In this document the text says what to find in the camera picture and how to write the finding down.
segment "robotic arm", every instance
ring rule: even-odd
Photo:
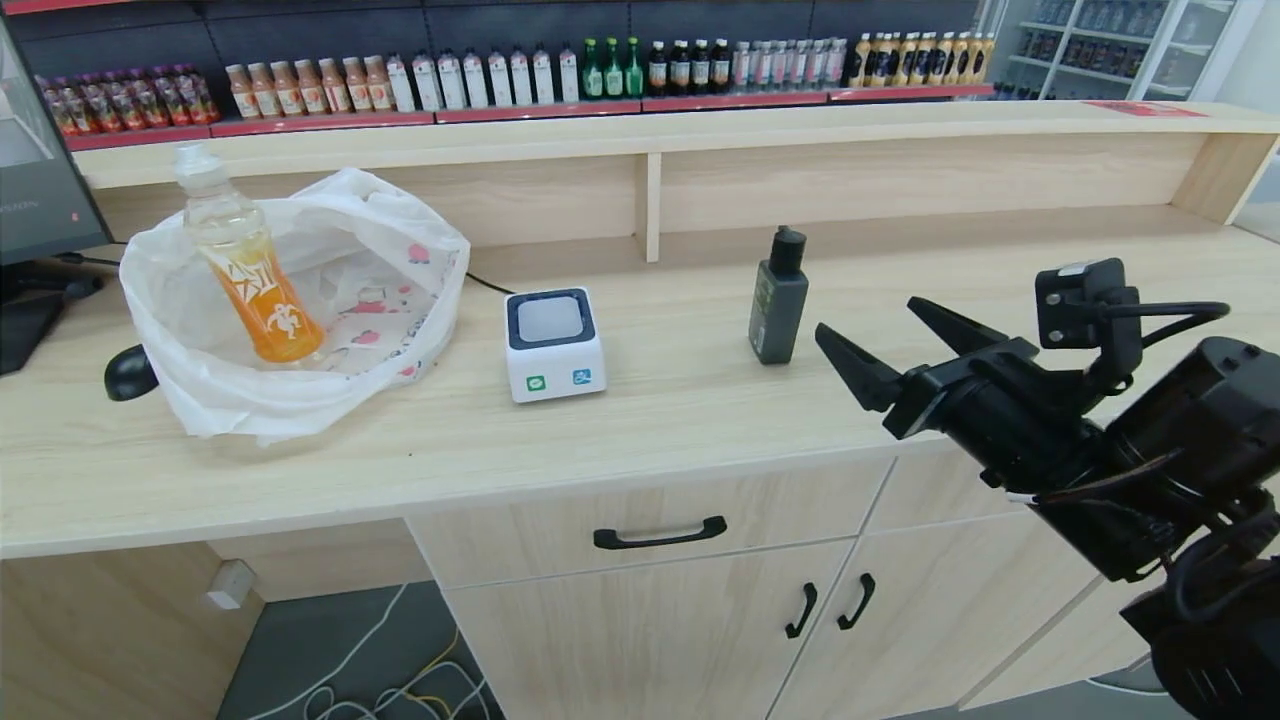
[[[1120,615],[1188,712],[1280,717],[1280,556],[1260,560],[1280,536],[1262,488],[1280,470],[1280,356],[1207,338],[1101,428],[1083,415],[1132,387],[1143,348],[1230,309],[1142,304],[1115,258],[1042,272],[1041,345],[1100,350],[1085,370],[1047,370],[1027,340],[922,297],[906,306],[959,357],[899,373],[818,324],[818,346],[858,402],[886,413],[899,439],[947,434],[983,465],[983,482],[1029,505],[1108,580],[1164,568],[1165,584]],[[1143,336],[1152,315],[1183,319]]]

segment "cabinet handle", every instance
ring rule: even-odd
[[[703,520],[703,529],[687,536],[654,538],[646,541],[625,541],[618,537],[617,530],[599,529],[591,533],[591,538],[595,541],[595,547],[600,550],[632,550],[636,547],[658,547],[660,544],[680,544],[682,542],[712,539],[716,536],[723,534],[727,529],[728,523],[724,521],[723,515],[712,515],[710,518]]]
[[[818,588],[813,583],[804,584],[804,612],[800,614],[799,623],[787,623],[786,632],[787,637],[796,639],[800,633],[804,632],[804,624],[809,621],[809,614],[813,612],[813,606],[818,605]]]
[[[876,594],[876,578],[870,573],[863,573],[861,578],[858,578],[863,583],[863,601],[858,603],[858,610],[854,611],[854,616],[841,615],[836,618],[836,624],[840,625],[841,630],[847,630],[852,628],[858,619],[863,616],[863,610],[867,610],[867,603],[872,601],[872,596]]]

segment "drawer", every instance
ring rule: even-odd
[[[223,560],[243,560],[268,602],[431,579],[399,519],[210,541],[209,547]]]
[[[899,457],[867,532],[1018,512],[1021,506],[1009,502],[1002,491],[987,487],[978,479],[980,471],[968,452],[950,442],[946,450]]]
[[[858,533],[890,460],[410,518],[457,588]]]

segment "black mouse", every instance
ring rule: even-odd
[[[115,401],[142,397],[160,384],[141,345],[122,350],[111,357],[102,373],[102,382],[106,383],[106,396]]]

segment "black bottle cap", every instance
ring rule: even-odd
[[[769,272],[774,275],[800,274],[800,260],[804,258],[804,243],[809,240],[801,232],[788,225],[778,225],[773,233],[773,250],[769,251]]]

